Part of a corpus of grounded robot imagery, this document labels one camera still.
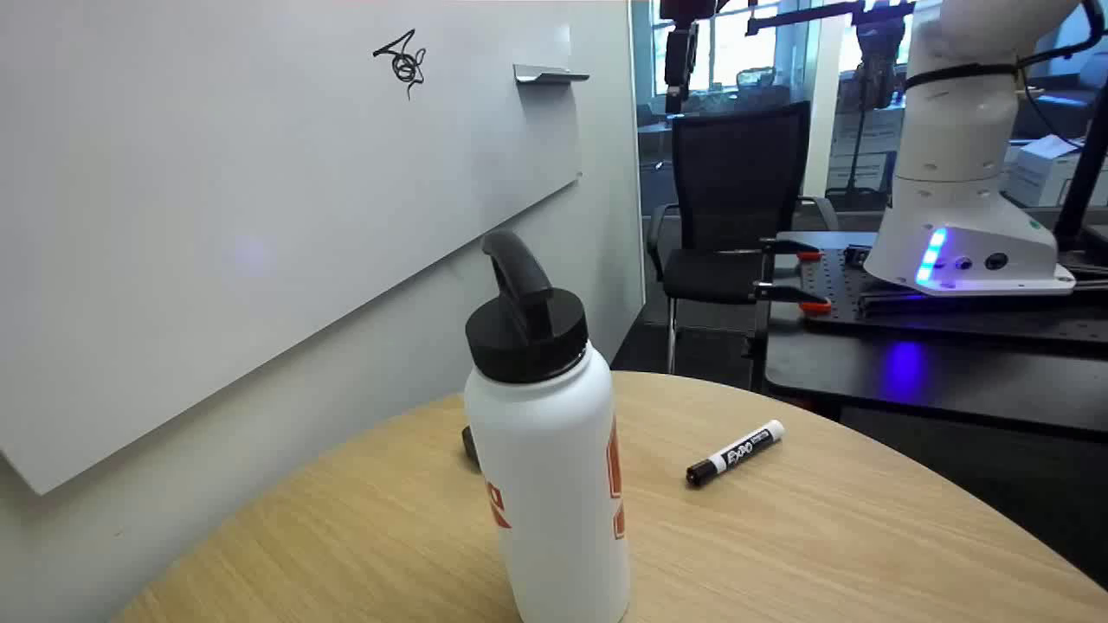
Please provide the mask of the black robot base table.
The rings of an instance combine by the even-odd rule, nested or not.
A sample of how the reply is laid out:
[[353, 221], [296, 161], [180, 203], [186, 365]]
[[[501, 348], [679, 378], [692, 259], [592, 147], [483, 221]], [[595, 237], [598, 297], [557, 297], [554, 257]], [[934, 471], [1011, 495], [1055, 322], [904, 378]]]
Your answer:
[[1108, 300], [1102, 280], [1068, 297], [922, 297], [874, 280], [874, 233], [798, 233], [817, 265], [777, 265], [783, 284], [831, 300], [777, 300], [765, 383], [777, 395], [1108, 433]]

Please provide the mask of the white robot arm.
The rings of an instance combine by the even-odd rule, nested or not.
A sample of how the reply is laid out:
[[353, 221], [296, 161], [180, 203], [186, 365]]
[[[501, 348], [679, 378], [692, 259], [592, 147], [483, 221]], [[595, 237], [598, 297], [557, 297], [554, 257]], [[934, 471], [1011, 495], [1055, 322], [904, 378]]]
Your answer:
[[1074, 10], [1083, 51], [1106, 38], [1102, 0], [919, 0], [904, 81], [892, 203], [862, 265], [927, 297], [1062, 297], [1076, 278], [1055, 237], [1002, 195], [1020, 72]]

